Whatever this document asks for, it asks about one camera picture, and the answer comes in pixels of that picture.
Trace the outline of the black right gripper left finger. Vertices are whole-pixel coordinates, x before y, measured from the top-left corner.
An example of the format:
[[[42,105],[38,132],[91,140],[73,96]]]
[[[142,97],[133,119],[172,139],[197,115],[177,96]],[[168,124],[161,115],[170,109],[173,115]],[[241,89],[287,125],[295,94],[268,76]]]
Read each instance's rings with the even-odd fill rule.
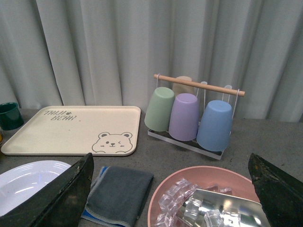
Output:
[[[0,218],[2,227],[76,227],[94,172],[88,153],[25,202]]]

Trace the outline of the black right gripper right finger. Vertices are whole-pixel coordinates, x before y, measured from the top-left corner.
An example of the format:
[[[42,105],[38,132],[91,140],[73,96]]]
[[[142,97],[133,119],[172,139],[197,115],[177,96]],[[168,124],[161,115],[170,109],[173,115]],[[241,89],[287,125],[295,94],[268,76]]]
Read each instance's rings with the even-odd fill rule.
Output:
[[[248,170],[270,226],[301,227],[303,183],[254,153]]]

